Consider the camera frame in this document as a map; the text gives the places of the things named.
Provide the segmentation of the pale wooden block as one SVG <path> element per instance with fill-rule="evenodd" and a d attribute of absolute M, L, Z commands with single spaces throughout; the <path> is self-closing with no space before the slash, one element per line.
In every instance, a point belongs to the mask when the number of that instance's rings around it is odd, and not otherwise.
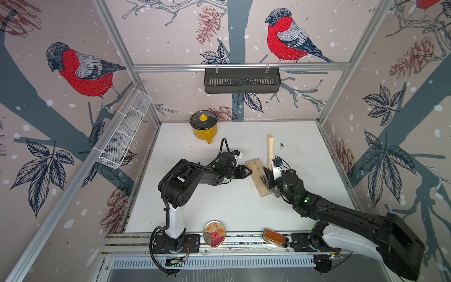
<path fill-rule="evenodd" d="M 246 162 L 246 166 L 252 171 L 251 178 L 260 197 L 271 195 L 272 191 L 267 188 L 267 177 L 262 162 L 259 159 L 253 159 Z"/>

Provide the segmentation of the wooden handle claw hammer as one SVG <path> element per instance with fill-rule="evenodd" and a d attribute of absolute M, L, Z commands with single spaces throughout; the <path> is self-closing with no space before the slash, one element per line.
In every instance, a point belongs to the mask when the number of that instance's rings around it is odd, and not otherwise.
<path fill-rule="evenodd" d="M 272 170 L 271 167 L 271 160 L 275 158 L 274 155 L 274 135 L 268 134 L 267 135 L 267 169 Z M 279 191 L 279 188 L 277 187 L 276 180 L 274 180 L 274 189 L 272 190 L 272 193 L 276 198 L 281 197 L 281 192 Z"/>

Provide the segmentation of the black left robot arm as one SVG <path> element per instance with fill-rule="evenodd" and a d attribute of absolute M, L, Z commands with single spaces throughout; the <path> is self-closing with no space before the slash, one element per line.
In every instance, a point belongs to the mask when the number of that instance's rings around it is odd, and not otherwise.
<path fill-rule="evenodd" d="M 149 251 L 178 253 L 183 250 L 186 237 L 184 206 L 199 184 L 219 186 L 233 179 L 245 179 L 252 170 L 238 163 L 241 152 L 219 153 L 207 165 L 181 159 L 160 181 L 158 190 L 164 203 L 166 223 L 152 232 Z"/>

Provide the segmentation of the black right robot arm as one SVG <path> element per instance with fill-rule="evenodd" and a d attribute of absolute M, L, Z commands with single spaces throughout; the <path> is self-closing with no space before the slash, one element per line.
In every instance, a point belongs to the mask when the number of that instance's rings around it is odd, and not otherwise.
<path fill-rule="evenodd" d="M 268 189 L 276 190 L 301 217 L 316 222 L 312 233 L 320 238 L 312 245 L 348 249 L 383 262 L 401 278 L 419 278 L 425 244 L 398 215 L 373 215 L 332 203 L 307 191 L 293 170 L 264 173 Z"/>

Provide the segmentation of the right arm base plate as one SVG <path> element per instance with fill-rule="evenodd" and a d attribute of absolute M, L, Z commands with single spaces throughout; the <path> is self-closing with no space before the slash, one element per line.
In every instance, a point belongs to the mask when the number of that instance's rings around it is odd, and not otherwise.
<path fill-rule="evenodd" d="M 295 252 L 341 252 L 341 249 L 329 246 L 319 235 L 311 235 L 310 233 L 291 233 L 291 238 L 292 241 L 290 247 L 292 247 Z"/>

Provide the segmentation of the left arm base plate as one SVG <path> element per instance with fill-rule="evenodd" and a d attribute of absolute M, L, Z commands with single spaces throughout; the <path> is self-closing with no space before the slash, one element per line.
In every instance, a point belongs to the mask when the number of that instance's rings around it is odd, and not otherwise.
<path fill-rule="evenodd" d="M 150 250 L 153 254 L 188 254 L 198 253 L 200 247 L 200 235 L 186 235 L 183 233 L 178 239 L 169 237 L 166 233 L 158 234 L 150 242 Z"/>

